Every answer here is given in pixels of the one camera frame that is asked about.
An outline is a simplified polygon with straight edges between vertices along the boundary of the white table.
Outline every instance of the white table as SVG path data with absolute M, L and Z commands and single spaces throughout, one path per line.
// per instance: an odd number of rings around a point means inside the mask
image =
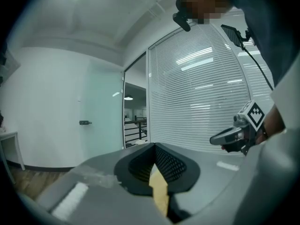
M 2 148 L 2 144 L 1 144 L 1 141 L 6 140 L 6 139 L 11 138 L 11 137 L 15 138 L 15 149 L 17 151 L 18 160 L 19 160 L 19 163 L 21 165 L 22 170 L 25 170 L 23 159 L 22 159 L 21 152 L 20 152 L 20 147 L 19 147 L 18 132 L 0 134 L 0 155 L 1 155 L 2 161 L 4 163 L 4 166 L 6 168 L 6 171 L 9 175 L 10 179 L 12 180 L 13 183 L 15 183 L 15 180 L 14 180 L 14 178 L 13 178 L 13 176 L 12 176 L 10 170 L 9 170 L 9 167 L 8 167 L 8 164 L 7 164 L 7 161 L 6 161 L 6 158 L 5 158 L 5 154 L 4 154 L 4 151 L 3 151 L 3 148 Z

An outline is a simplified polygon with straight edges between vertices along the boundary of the black cable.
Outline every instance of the black cable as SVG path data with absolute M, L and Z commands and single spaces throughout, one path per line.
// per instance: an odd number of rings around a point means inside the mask
M 247 50 L 245 47 L 243 47 L 243 50 L 245 50 L 246 53 L 248 53 L 248 55 L 249 55 L 249 56 L 253 59 L 253 61 L 256 63 L 256 65 L 258 66 L 259 70 L 262 72 L 262 75 L 263 75 L 264 79 L 266 80 L 268 86 L 269 86 L 270 89 L 273 91 L 273 88 L 272 88 L 272 86 L 271 86 L 269 80 L 267 79 L 266 75 L 264 74 L 264 72 L 263 72 L 261 66 L 257 63 L 257 61 L 254 59 L 254 57 L 248 52 L 248 50 Z

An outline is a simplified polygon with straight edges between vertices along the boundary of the table leg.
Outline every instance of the table leg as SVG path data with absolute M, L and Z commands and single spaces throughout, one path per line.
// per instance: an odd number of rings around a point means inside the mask
M 24 171 L 25 170 L 25 166 L 24 166 L 24 163 L 23 163 L 23 159 L 22 159 L 21 151 L 20 151 L 20 147 L 19 147 L 18 134 L 15 135 L 15 149 L 17 151 L 18 160 L 19 160 L 19 163 L 21 164 L 21 168 Z
M 12 181 L 13 184 L 15 184 L 14 177 L 13 177 L 13 175 L 11 174 L 11 172 L 9 170 L 8 163 L 7 163 L 6 158 L 5 158 L 5 154 L 4 154 L 4 151 L 3 151 L 3 148 L 2 148 L 1 141 L 0 141 L 0 155 L 1 155 L 1 159 L 4 163 L 6 172 L 8 173 L 8 176 L 9 176 L 10 180 Z

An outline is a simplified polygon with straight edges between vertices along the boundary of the black baseboard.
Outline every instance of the black baseboard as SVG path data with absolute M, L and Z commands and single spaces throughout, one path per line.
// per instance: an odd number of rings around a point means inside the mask
M 15 163 L 7 160 L 7 164 L 13 167 L 21 168 L 21 164 Z M 74 167 L 35 167 L 24 165 L 25 169 L 37 171 L 37 172 L 56 172 L 56 173 L 65 173 L 69 172 Z

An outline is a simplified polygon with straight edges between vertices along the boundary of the white horizontal blinds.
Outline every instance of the white horizontal blinds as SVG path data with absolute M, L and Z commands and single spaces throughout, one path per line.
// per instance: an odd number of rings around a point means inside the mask
M 215 19 L 212 21 L 212 24 L 226 40 L 226 47 L 228 49 L 232 49 L 235 56 L 237 57 L 243 69 L 244 75 L 246 77 L 251 99 L 255 100 L 265 113 L 269 112 L 274 102 L 270 97 L 271 89 L 269 88 L 261 71 L 245 51 L 242 51 L 241 48 L 235 46 L 229 40 L 228 36 L 221 28 L 222 24 L 235 27 L 237 30 L 241 32 L 242 36 L 245 38 L 246 37 L 245 30 L 247 30 L 247 25 L 245 22 L 244 14 L 241 14 L 239 16 L 229 15 L 223 17 L 222 19 Z M 258 64 L 261 66 L 263 72 L 266 74 L 272 87 L 274 87 L 272 73 L 269 67 L 266 65 L 266 62 L 263 60 L 262 56 L 260 55 L 258 48 L 254 46 L 253 40 L 250 39 L 248 42 L 245 42 L 244 45 L 246 49 L 254 57 L 254 59 L 258 62 Z
M 211 25 L 196 25 L 150 50 L 151 142 L 227 154 L 209 139 L 233 124 L 249 95 L 224 43 Z

